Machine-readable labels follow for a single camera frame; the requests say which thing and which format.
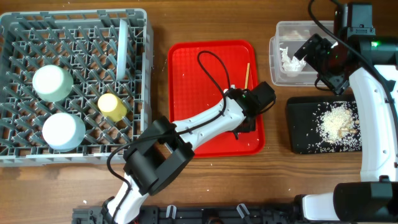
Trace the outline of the white paper napkin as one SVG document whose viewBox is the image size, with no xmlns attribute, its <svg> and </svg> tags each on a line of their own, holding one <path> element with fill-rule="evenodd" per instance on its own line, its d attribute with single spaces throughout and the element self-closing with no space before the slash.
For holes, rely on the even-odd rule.
<svg viewBox="0 0 398 224">
<path fill-rule="evenodd" d="M 306 66 L 304 59 L 299 60 L 297 57 L 293 56 L 290 58 L 288 56 L 288 47 L 280 48 L 281 64 L 285 72 L 287 72 L 288 77 L 296 77 Z"/>
</svg>

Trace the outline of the wooden chopstick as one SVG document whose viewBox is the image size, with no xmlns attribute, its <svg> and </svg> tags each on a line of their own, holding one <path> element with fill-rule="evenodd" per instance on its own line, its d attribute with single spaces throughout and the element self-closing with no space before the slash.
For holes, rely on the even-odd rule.
<svg viewBox="0 0 398 224">
<path fill-rule="evenodd" d="M 244 89 L 247 89 L 247 88 L 248 88 L 248 84 L 249 84 L 249 75 L 250 75 L 250 66 L 251 66 L 251 64 L 250 64 L 250 63 L 247 63 Z"/>
</svg>

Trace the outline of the yellow plastic cup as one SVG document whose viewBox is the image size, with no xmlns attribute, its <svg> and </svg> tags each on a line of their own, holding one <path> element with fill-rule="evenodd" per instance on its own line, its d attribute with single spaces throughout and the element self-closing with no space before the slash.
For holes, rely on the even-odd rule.
<svg viewBox="0 0 398 224">
<path fill-rule="evenodd" d="M 127 114 L 127 108 L 116 95 L 105 93 L 100 96 L 97 102 L 102 115 L 109 117 L 112 121 L 118 122 Z"/>
</svg>

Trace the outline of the large pale blue plate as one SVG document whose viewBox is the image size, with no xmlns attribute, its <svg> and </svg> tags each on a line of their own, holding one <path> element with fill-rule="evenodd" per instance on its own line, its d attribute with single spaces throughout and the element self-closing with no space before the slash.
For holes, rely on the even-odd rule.
<svg viewBox="0 0 398 224">
<path fill-rule="evenodd" d="M 117 67 L 116 67 L 116 80 L 123 80 L 126 72 L 127 63 L 127 40 L 128 40 L 128 24 L 124 20 L 120 20 L 119 23 L 119 36 L 118 36 L 118 56 L 117 56 Z"/>
</svg>

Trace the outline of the pale green saucer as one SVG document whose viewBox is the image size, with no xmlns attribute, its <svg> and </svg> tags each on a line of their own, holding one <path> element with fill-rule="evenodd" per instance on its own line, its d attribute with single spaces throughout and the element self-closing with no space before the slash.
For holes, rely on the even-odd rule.
<svg viewBox="0 0 398 224">
<path fill-rule="evenodd" d="M 45 142 L 54 150 L 71 151 L 85 137 L 86 127 L 82 119 L 74 114 L 56 113 L 46 119 L 42 134 Z"/>
</svg>

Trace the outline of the pale green bowl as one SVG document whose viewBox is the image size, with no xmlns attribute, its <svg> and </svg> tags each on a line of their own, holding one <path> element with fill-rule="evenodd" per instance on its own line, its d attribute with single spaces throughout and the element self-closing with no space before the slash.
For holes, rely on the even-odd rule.
<svg viewBox="0 0 398 224">
<path fill-rule="evenodd" d="M 73 77 L 56 65 L 45 65 L 34 73 L 32 85 L 40 99 L 57 102 L 72 91 Z"/>
</svg>

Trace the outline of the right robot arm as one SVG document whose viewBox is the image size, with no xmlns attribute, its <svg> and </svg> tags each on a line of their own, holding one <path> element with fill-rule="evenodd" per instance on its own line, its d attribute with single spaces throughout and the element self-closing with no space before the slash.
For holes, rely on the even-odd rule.
<svg viewBox="0 0 398 224">
<path fill-rule="evenodd" d="M 370 3 L 338 3 L 333 29 L 295 53 L 334 94 L 352 89 L 362 140 L 361 180 L 296 196 L 296 221 L 397 221 L 397 39 L 376 35 L 372 12 Z"/>
</svg>

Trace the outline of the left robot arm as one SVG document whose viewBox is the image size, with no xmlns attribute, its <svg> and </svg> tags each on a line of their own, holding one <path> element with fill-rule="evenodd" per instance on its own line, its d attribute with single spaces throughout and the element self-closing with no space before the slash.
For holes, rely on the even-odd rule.
<svg viewBox="0 0 398 224">
<path fill-rule="evenodd" d="M 195 150 L 223 133 L 249 133 L 256 118 L 269 110 L 275 91 L 266 83 L 252 90 L 228 88 L 212 108 L 188 119 L 170 122 L 165 116 L 154 121 L 122 151 L 124 175 L 110 170 L 123 184 L 118 194 L 107 199 L 101 213 L 107 223 L 130 223 L 148 196 L 166 188 L 193 159 Z"/>
</svg>

